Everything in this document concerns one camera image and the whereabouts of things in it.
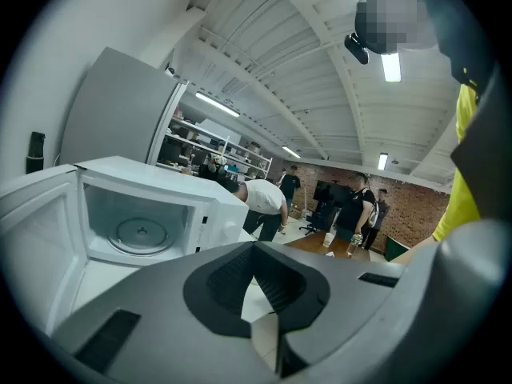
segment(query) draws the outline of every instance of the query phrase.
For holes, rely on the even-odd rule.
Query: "white microwave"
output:
[[[90,259],[146,266],[238,241],[248,206],[219,184],[120,157],[0,188],[0,265],[46,332],[70,313]]]

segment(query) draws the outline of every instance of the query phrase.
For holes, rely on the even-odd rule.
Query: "brick wall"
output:
[[[293,204],[297,206],[297,209],[293,209],[291,213],[294,218],[299,218],[301,210],[304,209],[304,188],[307,208],[314,210],[317,203],[313,200],[313,195],[317,181],[337,180],[340,185],[349,185],[349,177],[353,173],[351,170],[288,162],[275,158],[268,177],[276,182],[280,178],[282,168],[291,165],[297,166],[297,176],[300,177],[302,184],[302,188],[297,190],[294,196]],[[385,249],[387,235],[407,246],[413,246],[428,237],[444,214],[450,198],[447,194],[423,186],[401,183],[379,176],[370,176],[370,188],[375,196],[379,188],[386,188],[388,191],[386,201],[391,206],[373,244],[374,248],[380,250]]]

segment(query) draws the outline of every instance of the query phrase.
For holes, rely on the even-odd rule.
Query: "tube light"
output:
[[[384,170],[386,168],[388,154],[382,153],[380,157],[378,157],[378,168],[380,170]]]
[[[221,104],[220,102],[218,101],[215,101],[214,99],[211,99],[210,97],[207,97],[201,93],[195,93],[195,96],[205,102],[208,102],[209,104],[211,104],[212,106],[216,106],[217,108],[219,108],[220,110],[223,110],[224,112],[227,112],[229,115],[232,115],[233,117],[236,117],[238,118],[240,116],[240,114],[236,111],[233,111],[231,108],[228,108],[227,106]]]
[[[300,158],[300,156],[298,156],[295,152],[293,152],[290,148],[288,148],[288,146],[284,146],[283,149],[288,152],[289,154],[292,154],[293,156],[295,156],[296,158]]]
[[[398,53],[383,54],[381,58],[386,81],[400,82],[402,80],[402,73],[400,72],[400,57]]]

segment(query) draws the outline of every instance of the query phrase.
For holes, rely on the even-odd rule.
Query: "black pants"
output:
[[[367,227],[366,229],[362,230],[362,236],[363,236],[362,242],[364,243],[366,240],[366,245],[365,245],[366,250],[370,250],[371,246],[374,243],[375,238],[377,237],[378,231],[379,231],[379,229],[374,229],[373,227]]]
[[[281,225],[281,214],[259,214],[249,210],[243,229],[248,234],[252,234],[261,224],[263,224],[263,228],[258,240],[260,242],[272,242],[278,232],[279,225]]]

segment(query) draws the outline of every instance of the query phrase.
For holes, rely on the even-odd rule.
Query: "black t-shirt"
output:
[[[301,180],[296,175],[286,174],[281,182],[281,192],[286,199],[292,199],[295,190],[301,187]]]
[[[348,197],[336,221],[339,227],[354,232],[362,214],[362,201],[367,201],[372,205],[375,203],[374,193],[368,188],[365,189],[366,191],[363,189],[353,192]]]

